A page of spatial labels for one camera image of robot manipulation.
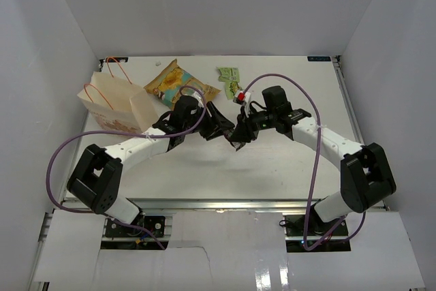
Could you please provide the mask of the brown chocolate bar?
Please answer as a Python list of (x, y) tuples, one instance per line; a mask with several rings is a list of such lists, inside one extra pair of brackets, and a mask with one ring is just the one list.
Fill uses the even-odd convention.
[(235, 151), (239, 151), (239, 150), (241, 150), (246, 145), (246, 143), (245, 142), (239, 142), (239, 141), (231, 140), (231, 137), (232, 137), (233, 133), (234, 133), (234, 130), (233, 129), (229, 129), (227, 131), (224, 131), (223, 136), (230, 143), (230, 145), (235, 149)]

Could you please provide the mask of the light green snack packet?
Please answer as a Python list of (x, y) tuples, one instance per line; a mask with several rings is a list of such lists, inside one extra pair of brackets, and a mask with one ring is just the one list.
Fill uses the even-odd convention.
[(237, 67), (218, 67), (217, 70), (220, 82), (240, 82), (239, 69)]

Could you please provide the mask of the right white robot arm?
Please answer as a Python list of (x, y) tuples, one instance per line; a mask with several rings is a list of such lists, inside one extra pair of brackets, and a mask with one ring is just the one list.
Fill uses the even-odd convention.
[(326, 234), (340, 217), (363, 213), (396, 191), (386, 153), (380, 145), (374, 142), (363, 145), (320, 127), (306, 110), (292, 108), (280, 86), (264, 89), (262, 96), (265, 105), (256, 110), (249, 93), (236, 93), (234, 101), (241, 110), (229, 137), (231, 142), (245, 145), (256, 140), (260, 131), (275, 129), (290, 140), (319, 151), (340, 172), (339, 191), (311, 205), (305, 215), (313, 234)]

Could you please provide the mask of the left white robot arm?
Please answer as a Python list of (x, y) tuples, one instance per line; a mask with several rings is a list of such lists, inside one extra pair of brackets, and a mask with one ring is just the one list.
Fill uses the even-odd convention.
[(105, 148), (89, 145), (67, 182), (67, 190), (93, 213), (120, 221), (128, 235), (136, 236), (144, 227), (144, 219), (140, 216), (142, 210), (119, 195), (122, 174), (180, 145), (185, 140), (182, 132), (199, 133), (205, 140), (212, 140), (227, 136), (233, 129), (233, 122), (212, 102), (202, 107), (194, 97), (183, 95), (171, 111), (161, 115), (143, 133), (143, 137)]

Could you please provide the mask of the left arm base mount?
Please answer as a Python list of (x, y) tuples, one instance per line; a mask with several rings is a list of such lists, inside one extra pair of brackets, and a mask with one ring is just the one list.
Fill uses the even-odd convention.
[[(155, 238), (163, 238), (165, 234), (166, 218), (164, 216), (145, 215), (141, 216), (134, 225), (147, 229)], [(155, 239), (144, 230), (120, 225), (113, 219), (108, 219), (104, 228), (103, 236), (109, 239), (134, 239), (140, 243)]]

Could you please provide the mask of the green sour candy packet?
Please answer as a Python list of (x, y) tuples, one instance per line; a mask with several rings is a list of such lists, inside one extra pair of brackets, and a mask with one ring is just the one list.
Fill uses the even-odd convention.
[(237, 91), (241, 90), (239, 83), (235, 80), (226, 80), (224, 82), (225, 96), (228, 100), (233, 100)]

